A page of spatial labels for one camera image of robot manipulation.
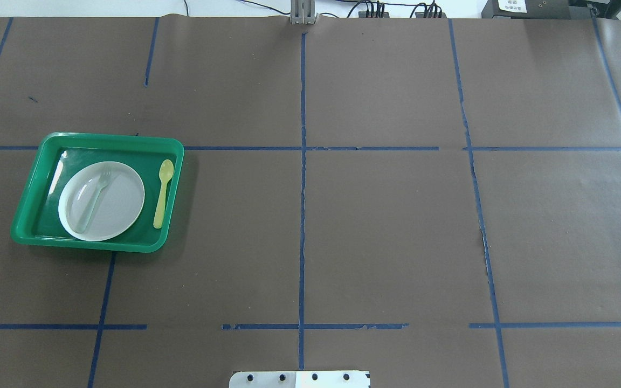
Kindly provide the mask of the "black computer box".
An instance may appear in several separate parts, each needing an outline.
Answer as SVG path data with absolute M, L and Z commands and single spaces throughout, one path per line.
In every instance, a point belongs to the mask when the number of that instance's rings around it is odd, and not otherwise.
M 572 1 L 487 1 L 481 19 L 591 19 L 591 10 Z

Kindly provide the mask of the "green plastic tray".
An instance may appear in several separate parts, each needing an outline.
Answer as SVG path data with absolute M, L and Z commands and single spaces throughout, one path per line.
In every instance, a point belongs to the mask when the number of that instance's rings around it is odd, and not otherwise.
M 42 140 L 11 226 L 12 238 L 22 245 L 60 246 L 121 252 L 152 253 L 162 248 L 184 157 L 183 144 L 170 138 L 108 134 L 52 133 Z M 161 229 L 153 227 L 163 160 L 174 163 L 168 184 L 166 212 Z M 62 227 L 58 216 L 61 191 L 87 165 L 103 161 L 127 164 L 138 172 L 145 201 L 136 222 L 121 235 L 105 241 L 81 241 Z

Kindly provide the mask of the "yellow plastic spoon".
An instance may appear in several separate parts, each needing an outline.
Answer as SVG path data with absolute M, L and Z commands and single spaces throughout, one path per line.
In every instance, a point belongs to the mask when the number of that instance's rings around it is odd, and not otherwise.
M 157 206 L 153 218 L 153 227 L 155 229 L 161 229 L 164 223 L 166 212 L 166 200 L 168 184 L 172 180 L 175 174 L 174 163 L 169 160 L 163 160 L 158 170 L 158 179 L 160 180 L 160 189 L 158 190 Z

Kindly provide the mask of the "white pedestal base plate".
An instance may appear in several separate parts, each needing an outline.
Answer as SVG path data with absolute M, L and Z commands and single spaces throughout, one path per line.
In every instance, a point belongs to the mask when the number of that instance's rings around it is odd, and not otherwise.
M 229 387 L 371 387 L 369 371 L 240 371 Z

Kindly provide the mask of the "clear plastic fork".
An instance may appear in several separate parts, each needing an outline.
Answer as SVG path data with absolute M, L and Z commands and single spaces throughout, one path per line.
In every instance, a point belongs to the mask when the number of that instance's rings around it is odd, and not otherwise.
M 86 229 L 93 218 L 93 213 L 97 204 L 99 203 L 99 197 L 102 194 L 102 191 L 110 185 L 111 175 L 113 168 L 110 164 L 103 164 L 101 174 L 97 177 L 96 186 L 94 187 L 94 191 L 92 196 L 89 198 L 88 203 L 86 204 L 86 208 L 83 210 L 81 216 L 79 217 L 76 226 L 74 227 L 74 231 L 77 233 L 85 233 Z

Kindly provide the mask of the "aluminium frame post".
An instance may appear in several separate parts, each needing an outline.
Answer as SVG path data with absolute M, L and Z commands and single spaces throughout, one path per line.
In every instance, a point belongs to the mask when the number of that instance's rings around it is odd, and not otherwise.
M 294 25 L 312 25 L 317 22 L 315 0 L 291 0 L 290 22 Z

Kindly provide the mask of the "white round plate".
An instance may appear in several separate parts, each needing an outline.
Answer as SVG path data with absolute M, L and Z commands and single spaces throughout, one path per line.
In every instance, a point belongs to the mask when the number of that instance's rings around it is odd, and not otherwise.
M 112 167 L 110 185 L 102 191 L 85 233 L 77 233 L 73 229 L 93 194 L 103 164 Z M 62 227 L 78 240 L 110 240 L 136 222 L 145 195 L 143 181 L 135 169 L 117 161 L 97 162 L 76 172 L 63 187 L 58 204 L 59 220 Z

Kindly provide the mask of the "brown paper table cover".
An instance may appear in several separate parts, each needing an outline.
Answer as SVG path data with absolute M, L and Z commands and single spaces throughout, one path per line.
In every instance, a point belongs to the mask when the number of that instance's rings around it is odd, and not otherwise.
M 52 133 L 184 157 L 152 253 L 11 236 Z M 0 18 L 0 387 L 621 387 L 621 20 Z

